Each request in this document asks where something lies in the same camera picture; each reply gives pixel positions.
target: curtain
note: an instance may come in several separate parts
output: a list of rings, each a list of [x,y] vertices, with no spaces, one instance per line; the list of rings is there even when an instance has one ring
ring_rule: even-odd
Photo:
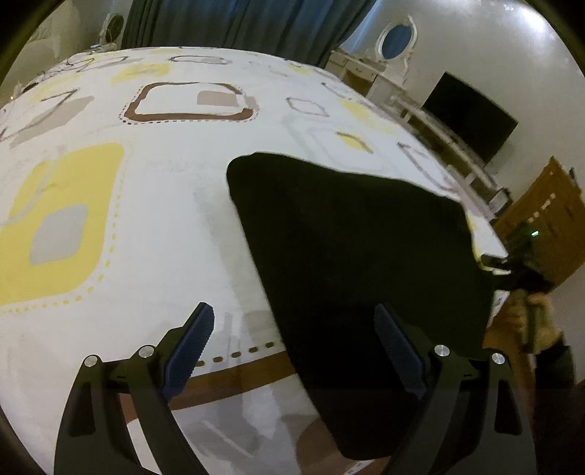
[[[324,66],[375,0],[134,0],[122,47],[212,46]]]

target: yellow square pattern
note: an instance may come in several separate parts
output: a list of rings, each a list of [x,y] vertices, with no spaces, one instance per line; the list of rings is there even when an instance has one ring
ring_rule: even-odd
[[[69,292],[91,275],[104,246],[109,203],[123,155],[120,144],[106,143],[44,161],[32,170],[0,229],[0,305]],[[30,250],[45,217],[78,204],[87,206],[87,218],[77,252],[34,266]]]

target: blue gripper pad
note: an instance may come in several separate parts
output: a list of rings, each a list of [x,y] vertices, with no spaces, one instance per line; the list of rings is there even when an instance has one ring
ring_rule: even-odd
[[[376,306],[374,328],[404,389],[422,399],[428,391],[424,363],[384,305]]]
[[[214,330],[214,309],[208,304],[201,304],[199,314],[177,343],[175,351],[164,367],[164,381],[160,395],[170,401],[181,394],[187,381],[191,377],[196,362],[201,357],[203,349]]]

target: white mirror frame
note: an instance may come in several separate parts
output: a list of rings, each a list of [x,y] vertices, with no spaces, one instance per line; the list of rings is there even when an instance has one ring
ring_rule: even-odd
[[[386,35],[388,34],[388,32],[392,28],[394,28],[398,25],[404,25],[404,26],[410,27],[411,32],[412,32],[410,41],[408,42],[406,48],[404,49],[404,51],[402,51],[402,53],[400,53],[398,56],[396,56],[394,58],[386,59],[384,57],[384,55],[382,54],[382,45],[384,43],[384,39],[386,38]],[[384,28],[384,30],[382,31],[382,33],[378,37],[378,41],[376,41],[376,45],[374,46],[374,55],[376,56],[376,60],[381,62],[381,63],[390,63],[390,62],[396,63],[400,60],[403,60],[404,67],[406,69],[408,67],[408,59],[410,58],[410,55],[412,54],[414,44],[417,42],[417,36],[418,36],[417,26],[414,24],[414,21],[412,20],[412,17],[410,15],[408,15],[401,22],[389,23],[388,26],[386,26],[386,28]]]

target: yellow dotted line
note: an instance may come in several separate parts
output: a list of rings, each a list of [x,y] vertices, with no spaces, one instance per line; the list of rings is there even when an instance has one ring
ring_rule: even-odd
[[[274,342],[265,343],[264,346],[266,348],[272,348],[274,346]],[[259,348],[257,346],[252,346],[251,348],[248,348],[248,353],[257,353],[258,350],[259,350]],[[233,352],[230,356],[232,358],[240,358],[241,355],[242,355],[242,352]],[[216,356],[212,359],[212,361],[214,363],[221,363],[223,361],[223,356]],[[196,367],[205,366],[205,362],[203,360],[199,360],[196,362],[195,366]]]
[[[126,177],[126,168],[127,167],[128,167],[128,162],[126,162],[126,165],[124,166],[124,170],[122,171],[122,177],[120,179],[120,184],[119,184],[120,186],[118,188],[118,194],[116,195],[116,203],[114,205],[114,208],[116,208],[116,209],[118,209],[120,207],[120,199],[122,198],[122,188],[124,185],[124,178]],[[114,217],[114,219],[118,219],[119,215],[118,215],[117,211],[114,213],[113,217]],[[113,221],[112,222],[112,229],[116,229],[117,227],[118,227],[118,223],[116,221]],[[116,233],[112,233],[112,240],[116,240]],[[114,246],[111,246],[109,248],[109,253],[111,254],[113,252],[114,252]],[[105,267],[108,269],[110,267],[110,265],[111,265],[111,261],[108,259],[105,263]],[[98,282],[103,282],[103,280],[104,280],[104,275],[100,274],[98,277]],[[92,285],[92,286],[87,288],[87,293],[90,294],[94,290],[95,290],[94,286]],[[81,295],[75,296],[75,302],[79,302],[81,299],[82,299]],[[68,299],[63,300],[63,302],[62,302],[63,305],[68,305],[69,303],[70,303],[70,300],[68,300]],[[51,302],[51,305],[53,307],[58,307],[59,302],[57,302],[57,301]],[[40,305],[41,308],[47,308],[48,306],[49,306],[48,304],[41,304]],[[32,307],[24,307],[22,309],[21,308],[8,308],[6,310],[3,310],[2,314],[6,315],[6,314],[16,313],[17,315],[22,315],[24,313],[29,312],[31,309],[37,310],[38,306],[32,305]]]

